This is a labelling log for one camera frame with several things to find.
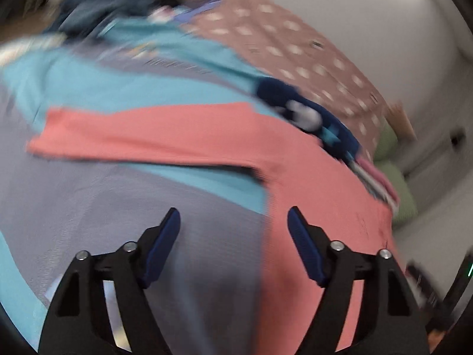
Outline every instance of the brown polka dot cloth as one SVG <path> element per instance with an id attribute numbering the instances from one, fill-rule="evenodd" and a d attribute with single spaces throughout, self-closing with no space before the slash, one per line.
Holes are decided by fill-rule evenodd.
<path id="1" fill-rule="evenodd" d="M 337 116 L 371 160 L 385 101 L 330 41 L 271 0 L 223 0 L 187 25 L 219 41 L 264 73 L 299 88 Z"/>

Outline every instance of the navy blue fabric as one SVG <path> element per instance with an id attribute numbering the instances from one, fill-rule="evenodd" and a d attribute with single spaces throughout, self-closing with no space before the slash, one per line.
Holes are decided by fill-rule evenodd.
<path id="1" fill-rule="evenodd" d="M 323 257 L 310 238 L 304 223 L 292 208 L 288 212 L 288 228 L 307 275 L 320 286 L 325 284 L 326 276 L 323 274 Z"/>
<path id="2" fill-rule="evenodd" d="M 159 279 L 180 229 L 181 215 L 179 211 L 174 210 L 146 257 L 145 273 L 141 279 L 144 288 Z"/>
<path id="3" fill-rule="evenodd" d="M 349 129 L 323 106 L 301 96 L 295 87 L 275 78 L 262 78 L 257 86 L 256 95 L 290 121 L 295 116 L 294 111 L 287 106 L 291 100 L 316 110 L 322 117 L 322 126 L 311 132 L 299 129 L 317 136 L 322 141 L 323 149 L 335 159 L 348 164 L 356 157 L 360 145 Z"/>
<path id="4" fill-rule="evenodd" d="M 46 32 L 94 37 L 116 17 L 147 16 L 156 0 L 64 0 L 58 18 Z"/>

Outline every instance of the green cushion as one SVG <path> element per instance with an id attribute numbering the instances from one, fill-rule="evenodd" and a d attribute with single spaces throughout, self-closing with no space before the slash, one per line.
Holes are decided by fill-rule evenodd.
<path id="1" fill-rule="evenodd" d="M 378 146 L 373 155 L 374 161 L 385 160 L 391 156 L 397 147 L 397 136 L 386 120 L 383 120 Z"/>
<path id="2" fill-rule="evenodd" d="M 417 216 L 416 202 L 399 168 L 389 160 L 377 161 L 375 166 L 386 175 L 401 199 L 399 212 L 393 217 L 393 225 L 404 224 Z"/>

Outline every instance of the white wall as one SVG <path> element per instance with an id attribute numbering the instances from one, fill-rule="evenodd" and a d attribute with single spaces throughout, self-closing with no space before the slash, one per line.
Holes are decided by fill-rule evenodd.
<path id="1" fill-rule="evenodd" d="M 274 0 L 328 37 L 387 101 L 409 113 L 429 97 L 458 51 L 433 0 Z"/>
<path id="2" fill-rule="evenodd" d="M 473 64 L 458 57 L 454 68 L 435 90 L 418 115 L 411 118 L 417 141 L 401 143 L 391 159 L 402 170 L 410 169 L 441 145 L 441 156 L 429 159 L 408 179 L 419 212 L 435 206 L 446 192 L 473 170 Z M 462 127 L 466 141 L 459 152 L 450 144 L 450 133 Z"/>
<path id="3" fill-rule="evenodd" d="M 456 44 L 462 54 L 473 60 L 473 35 L 462 14 L 452 0 L 435 0 L 452 28 Z"/>
<path id="4" fill-rule="evenodd" d="M 473 246 L 473 172 L 427 213 L 394 232 L 405 260 L 421 263 L 446 292 Z"/>

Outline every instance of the metal screw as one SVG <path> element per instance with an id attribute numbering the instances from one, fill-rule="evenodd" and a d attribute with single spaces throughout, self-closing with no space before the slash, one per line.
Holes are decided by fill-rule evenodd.
<path id="1" fill-rule="evenodd" d="M 136 243 L 134 241 L 129 241 L 128 243 L 125 243 L 123 245 L 123 249 L 126 251 L 126 252 L 133 252 L 134 250 L 136 250 Z"/>
<path id="2" fill-rule="evenodd" d="M 393 256 L 393 254 L 391 253 L 391 251 L 389 251 L 388 249 L 382 249 L 381 251 L 379 251 L 379 255 L 380 257 L 382 257 L 383 259 L 389 259 Z"/>
<path id="3" fill-rule="evenodd" d="M 89 256 L 89 252 L 88 251 L 79 251 L 78 253 L 76 253 L 76 259 L 77 260 L 85 260 L 88 258 Z"/>
<path id="4" fill-rule="evenodd" d="M 341 251 L 345 248 L 345 245 L 341 241 L 333 241 L 330 243 L 330 247 L 335 251 Z"/>

